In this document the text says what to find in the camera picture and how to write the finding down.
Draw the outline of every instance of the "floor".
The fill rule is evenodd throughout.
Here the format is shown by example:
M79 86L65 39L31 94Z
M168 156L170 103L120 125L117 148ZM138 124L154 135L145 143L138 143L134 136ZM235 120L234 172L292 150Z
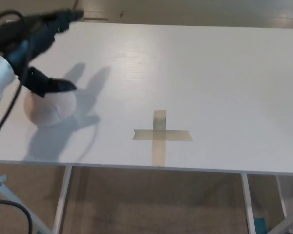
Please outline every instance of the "floor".
M0 0L23 13L82 8L115 23L293 28L293 0ZM6 184L50 227L63 167L0 165ZM274 176L250 175L254 215L283 219ZM0 234L26 233L0 206ZM63 234L247 234L240 176L225 173L74 168Z

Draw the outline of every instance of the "round object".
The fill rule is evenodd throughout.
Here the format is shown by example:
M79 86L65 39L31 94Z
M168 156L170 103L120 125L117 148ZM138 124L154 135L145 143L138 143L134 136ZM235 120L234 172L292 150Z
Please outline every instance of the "round object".
M70 117L76 109L73 92L49 93L40 97L27 93L24 109L29 120L37 126L51 126Z

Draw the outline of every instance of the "metal frame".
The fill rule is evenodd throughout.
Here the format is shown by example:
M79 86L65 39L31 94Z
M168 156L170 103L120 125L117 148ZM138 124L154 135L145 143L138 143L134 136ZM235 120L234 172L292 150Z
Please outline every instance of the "metal frame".
M52 230L49 227L47 227L41 221L41 219L35 215L35 213L33 213L26 205L24 205L24 203L17 196L15 196L12 191L10 191L5 186L4 184L4 181L6 180L5 175L0 176L0 197L23 205L31 214L31 217L33 219L33 224L38 229L38 231L40 231L42 234L59 234L62 227L62 222L63 222L62 217L63 217L63 212L66 206L66 196L67 196L67 192L68 192L68 188L70 184L72 169L73 169L72 166L65 167L64 178L62 182L60 197L58 201L56 214L54 217L54 224L53 224ZM250 188L249 188L249 182L248 182L248 175L241 174L241 180L242 180L242 188L243 188L244 203L245 203L245 209L246 209L246 217L248 222L249 234L256 234L253 209L251 204L251 194L250 194ZM275 228L273 228L270 232L268 232L268 234L284 234L289 230L291 226L293 226L293 214L287 216L280 224L278 224Z
M4 181L6 180L6 175L0 176L0 197L23 205L29 211L34 226L42 234L59 234L62 226L63 211L66 205L66 195L70 183L71 173L72 166L66 166L57 211L54 218L53 230L47 227L45 223L35 215L34 212L32 212L17 196L15 196L11 190L5 186Z
M241 174L241 181L242 181L245 212L246 212L246 219L248 222L249 234L256 234L248 175Z

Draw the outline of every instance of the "masking tape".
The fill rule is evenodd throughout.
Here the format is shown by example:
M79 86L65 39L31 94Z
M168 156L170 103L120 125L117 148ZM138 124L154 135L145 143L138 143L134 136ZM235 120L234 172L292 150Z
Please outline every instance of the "masking tape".
M192 141L188 130L166 130L166 111L154 111L153 130L136 129L134 140L152 140L152 165L164 167L166 141Z

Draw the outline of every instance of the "power cord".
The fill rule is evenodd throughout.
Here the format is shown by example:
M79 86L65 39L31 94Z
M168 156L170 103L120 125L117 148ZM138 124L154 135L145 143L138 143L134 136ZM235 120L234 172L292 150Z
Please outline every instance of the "power cord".
M25 25L26 24L26 21L25 21L25 17L22 13L18 12L18 11L15 11L15 10L7 10L7 11L3 11L0 13L0 19L2 19L2 17L4 16L7 16L7 15L16 15L18 16ZM28 39L28 44L29 44L29 50L28 50L28 53L26 55L26 61L25 61L25 64L24 64L24 68L22 70L22 75L20 77L20 84L18 85L15 93L14 93L14 96L5 112L5 114L3 115L1 121L0 121L0 130L1 128L3 127L4 123L6 122L6 120L8 119L14 105L15 105L15 102L16 100L18 99L19 97L19 94L21 92L21 89L22 89L22 84L24 83L24 81L26 80L27 78L27 71L28 71L28 64L29 64L29 61L30 61L30 57L31 57L31 52L32 52L32 42L31 42L31 39L29 38ZM16 203L16 202L12 202L12 201L6 201L6 200L0 200L0 204L2 205L9 205L9 206L14 206L18 209L21 209L26 217L27 217L27 220L28 220L28 234L32 234L33 232L33 221L32 221L32 218L30 216L30 213L29 211L23 207L22 205Z
M28 234L33 233L33 221L31 219L30 213L28 212L28 210L25 207L23 207L22 205L20 205L16 202L6 201L6 200L0 200L0 205L13 206L13 207L16 207L16 208L20 209L21 211L23 211L27 217L27 220L28 220Z

